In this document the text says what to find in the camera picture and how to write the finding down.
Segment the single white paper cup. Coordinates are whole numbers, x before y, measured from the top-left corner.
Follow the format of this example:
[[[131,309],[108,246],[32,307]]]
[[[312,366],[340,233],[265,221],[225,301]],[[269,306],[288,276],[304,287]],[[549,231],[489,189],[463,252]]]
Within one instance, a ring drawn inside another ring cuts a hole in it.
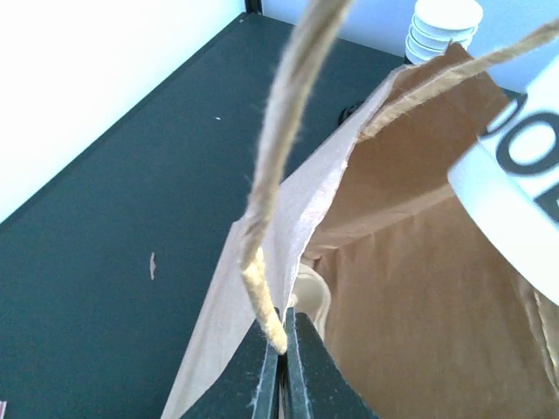
[[[558,61],[449,169],[462,206],[499,253],[558,301]]]

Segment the brown paper bag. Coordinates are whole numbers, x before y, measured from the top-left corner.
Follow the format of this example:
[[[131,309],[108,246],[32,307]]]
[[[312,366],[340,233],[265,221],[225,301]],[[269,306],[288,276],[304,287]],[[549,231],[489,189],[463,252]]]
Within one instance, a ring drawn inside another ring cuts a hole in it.
[[[492,245],[448,171],[513,101],[487,69],[556,39],[558,23],[480,58],[452,44],[397,68],[285,175],[349,7],[312,1],[291,33],[245,213],[226,238],[163,416],[182,418],[257,322],[279,356],[285,417],[286,312],[303,263],[331,291],[322,341],[375,418],[557,417],[558,301]]]

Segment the single brown pulp carrier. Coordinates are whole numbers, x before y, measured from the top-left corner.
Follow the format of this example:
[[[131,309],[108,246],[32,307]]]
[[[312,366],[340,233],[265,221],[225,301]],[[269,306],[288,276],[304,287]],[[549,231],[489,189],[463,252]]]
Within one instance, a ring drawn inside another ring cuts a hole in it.
[[[290,298],[291,307],[308,316],[322,340],[326,337],[326,325],[332,296],[325,279],[312,267],[300,263]]]

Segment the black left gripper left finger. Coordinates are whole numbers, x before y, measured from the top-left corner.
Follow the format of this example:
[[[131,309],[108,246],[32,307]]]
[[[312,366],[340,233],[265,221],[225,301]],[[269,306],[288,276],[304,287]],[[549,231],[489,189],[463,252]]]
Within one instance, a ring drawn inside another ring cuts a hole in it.
[[[182,419],[274,419],[280,410],[280,357],[253,322],[213,385]]]

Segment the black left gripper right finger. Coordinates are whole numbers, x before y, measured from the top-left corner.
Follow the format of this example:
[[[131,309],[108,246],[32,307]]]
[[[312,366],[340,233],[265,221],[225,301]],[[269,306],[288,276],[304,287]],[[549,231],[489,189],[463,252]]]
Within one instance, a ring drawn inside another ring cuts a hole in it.
[[[376,413],[346,382],[310,318],[286,312],[284,412],[294,419],[366,419]]]

